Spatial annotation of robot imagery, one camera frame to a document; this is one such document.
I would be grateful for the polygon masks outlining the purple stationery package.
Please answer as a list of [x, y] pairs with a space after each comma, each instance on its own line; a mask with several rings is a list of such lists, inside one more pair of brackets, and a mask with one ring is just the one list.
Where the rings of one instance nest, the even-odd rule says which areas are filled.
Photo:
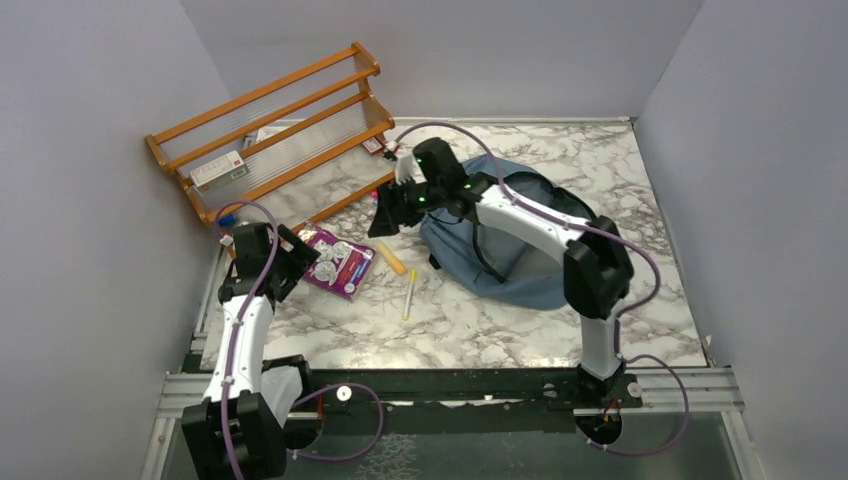
[[303, 279], [313, 286], [352, 301], [374, 264], [375, 250], [340, 238], [314, 224], [304, 226], [298, 232], [298, 237], [319, 254]]

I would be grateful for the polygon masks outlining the blue backpack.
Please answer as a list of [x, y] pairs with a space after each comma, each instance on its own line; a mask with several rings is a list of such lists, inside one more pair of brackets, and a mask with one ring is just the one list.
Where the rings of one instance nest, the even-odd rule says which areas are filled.
[[[554, 184], [530, 166], [500, 159], [507, 185], [558, 212], [594, 219], [577, 195]], [[430, 260], [473, 295], [536, 310], [566, 305], [561, 266], [513, 235], [477, 226], [445, 209], [428, 213], [419, 228]]]

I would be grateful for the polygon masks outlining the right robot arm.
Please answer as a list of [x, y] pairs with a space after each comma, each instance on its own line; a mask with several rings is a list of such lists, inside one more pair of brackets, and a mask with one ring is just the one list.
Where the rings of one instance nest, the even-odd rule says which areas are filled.
[[480, 161], [460, 162], [427, 139], [379, 185], [371, 238], [418, 227], [429, 261], [468, 291], [580, 317], [577, 393], [600, 407], [617, 392], [624, 363], [614, 319], [634, 269], [615, 223], [546, 178], [518, 169], [503, 180]]

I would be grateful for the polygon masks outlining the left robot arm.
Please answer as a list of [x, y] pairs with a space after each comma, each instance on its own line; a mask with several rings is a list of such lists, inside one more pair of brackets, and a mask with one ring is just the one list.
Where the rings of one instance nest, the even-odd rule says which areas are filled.
[[286, 469], [284, 423], [314, 397], [301, 355], [266, 362], [275, 308], [319, 254], [282, 224], [232, 232], [235, 257], [218, 290], [221, 349], [202, 399], [183, 411], [181, 429], [200, 479], [270, 479]]

